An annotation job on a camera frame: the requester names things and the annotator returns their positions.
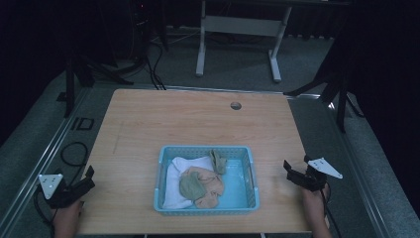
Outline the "small green sock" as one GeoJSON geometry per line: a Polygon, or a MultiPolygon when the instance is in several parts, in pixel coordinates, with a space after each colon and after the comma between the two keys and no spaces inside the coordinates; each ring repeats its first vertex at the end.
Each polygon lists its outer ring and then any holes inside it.
{"type": "Polygon", "coordinates": [[[223,175],[226,172],[227,159],[220,156],[216,150],[210,151],[210,158],[214,172],[223,175]]]}

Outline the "beige sock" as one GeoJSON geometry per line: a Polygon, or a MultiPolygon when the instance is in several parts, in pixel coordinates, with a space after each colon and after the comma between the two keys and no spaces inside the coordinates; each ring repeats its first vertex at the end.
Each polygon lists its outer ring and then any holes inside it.
{"type": "Polygon", "coordinates": [[[190,167],[185,172],[199,172],[199,179],[206,188],[206,194],[204,196],[192,200],[195,206],[201,209],[215,208],[219,204],[219,197],[225,189],[221,176],[197,167],[190,167]]]}

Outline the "person's right hand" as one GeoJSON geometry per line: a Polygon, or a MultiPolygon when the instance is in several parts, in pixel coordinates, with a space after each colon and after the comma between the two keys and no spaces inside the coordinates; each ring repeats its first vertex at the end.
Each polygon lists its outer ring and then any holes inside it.
{"type": "Polygon", "coordinates": [[[329,187],[321,191],[310,191],[302,188],[302,203],[305,218],[314,238],[332,238],[325,220],[324,199],[329,194],[329,187]]]}

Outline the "white cloth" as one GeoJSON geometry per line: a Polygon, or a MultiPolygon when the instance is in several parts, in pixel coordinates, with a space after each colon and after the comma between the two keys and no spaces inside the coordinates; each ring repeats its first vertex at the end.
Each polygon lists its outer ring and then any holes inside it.
{"type": "Polygon", "coordinates": [[[197,167],[213,172],[213,166],[209,156],[192,160],[187,160],[182,157],[175,157],[172,159],[166,172],[166,189],[162,205],[163,209],[181,209],[193,204],[193,201],[182,196],[179,190],[181,175],[190,167],[197,167]]]}

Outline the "white metal table frame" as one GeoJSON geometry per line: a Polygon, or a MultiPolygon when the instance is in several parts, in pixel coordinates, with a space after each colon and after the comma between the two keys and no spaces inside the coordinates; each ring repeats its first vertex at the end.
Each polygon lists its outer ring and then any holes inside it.
{"type": "Polygon", "coordinates": [[[270,70],[274,82],[281,82],[282,77],[277,61],[277,55],[282,42],[292,7],[286,7],[281,20],[258,20],[248,18],[213,16],[206,13],[206,0],[201,0],[200,14],[200,44],[198,49],[195,74],[204,74],[206,56],[206,33],[224,33],[252,35],[275,38],[274,47],[267,52],[270,70]]]}

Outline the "black metal stand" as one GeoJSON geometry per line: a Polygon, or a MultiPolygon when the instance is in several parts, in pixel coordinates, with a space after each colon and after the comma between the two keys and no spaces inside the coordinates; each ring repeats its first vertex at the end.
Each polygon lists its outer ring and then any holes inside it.
{"type": "Polygon", "coordinates": [[[87,56],[77,54],[74,50],[68,50],[65,55],[65,92],[59,97],[58,101],[65,102],[64,117],[68,118],[75,107],[75,80],[78,79],[83,87],[91,87],[94,84],[94,78],[91,69],[99,71],[101,74],[117,83],[124,85],[133,85],[133,82],[120,77],[105,66],[87,56]]]}
{"type": "Polygon", "coordinates": [[[315,78],[291,91],[284,92],[284,95],[296,97],[300,94],[312,89],[316,86],[319,86],[323,83],[326,84],[323,89],[320,100],[322,103],[332,103],[335,98],[338,98],[338,111],[336,115],[336,124],[339,130],[342,133],[346,132],[344,121],[346,113],[346,104],[350,103],[351,108],[359,116],[364,118],[365,115],[360,112],[356,105],[352,102],[352,99],[348,95],[349,83],[350,83],[350,74],[352,72],[352,67],[349,64],[342,66],[336,66],[332,68],[327,68],[326,66],[321,66],[317,71],[315,78]]]}

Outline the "person's left hand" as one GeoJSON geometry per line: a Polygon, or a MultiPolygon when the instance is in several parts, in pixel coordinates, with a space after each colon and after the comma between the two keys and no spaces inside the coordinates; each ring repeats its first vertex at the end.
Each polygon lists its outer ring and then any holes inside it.
{"type": "Polygon", "coordinates": [[[78,199],[69,207],[52,210],[53,238],[75,238],[82,207],[78,199]]]}

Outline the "large green sock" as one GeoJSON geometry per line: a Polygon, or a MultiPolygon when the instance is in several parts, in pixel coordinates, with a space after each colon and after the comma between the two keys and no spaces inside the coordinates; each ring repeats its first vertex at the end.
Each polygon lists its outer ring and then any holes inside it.
{"type": "Polygon", "coordinates": [[[199,179],[199,172],[185,172],[179,181],[179,192],[189,200],[196,200],[206,194],[206,188],[199,179]]]}

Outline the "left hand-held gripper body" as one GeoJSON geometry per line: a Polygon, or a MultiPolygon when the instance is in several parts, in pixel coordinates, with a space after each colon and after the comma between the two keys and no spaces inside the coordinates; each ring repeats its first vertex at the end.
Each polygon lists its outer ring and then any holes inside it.
{"type": "Polygon", "coordinates": [[[62,174],[38,176],[45,201],[51,209],[66,208],[80,197],[80,187],[86,181],[79,181],[75,185],[67,185],[62,174]]]}

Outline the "light blue plastic basket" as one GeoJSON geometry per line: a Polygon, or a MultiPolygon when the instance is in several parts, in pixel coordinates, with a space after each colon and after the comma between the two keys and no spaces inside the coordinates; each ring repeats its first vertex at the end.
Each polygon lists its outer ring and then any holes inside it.
{"type": "Polygon", "coordinates": [[[157,212],[169,216],[191,215],[239,215],[257,210],[260,206],[259,187],[257,183],[254,160],[251,150],[246,146],[221,145],[171,145],[160,150],[157,164],[157,182],[155,186],[154,208],[157,212]],[[169,163],[175,157],[187,160],[205,156],[216,150],[227,159],[226,172],[221,175],[224,192],[219,197],[215,208],[201,209],[193,203],[181,209],[163,209],[166,189],[166,172],[169,163]]]}

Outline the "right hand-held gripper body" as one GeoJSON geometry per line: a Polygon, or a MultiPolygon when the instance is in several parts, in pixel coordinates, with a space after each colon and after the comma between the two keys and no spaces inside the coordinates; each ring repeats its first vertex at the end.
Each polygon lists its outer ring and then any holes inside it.
{"type": "Polygon", "coordinates": [[[321,190],[327,183],[327,176],[342,179],[343,175],[338,172],[325,158],[311,159],[304,157],[307,169],[304,174],[299,174],[297,184],[310,191],[321,190]]]}

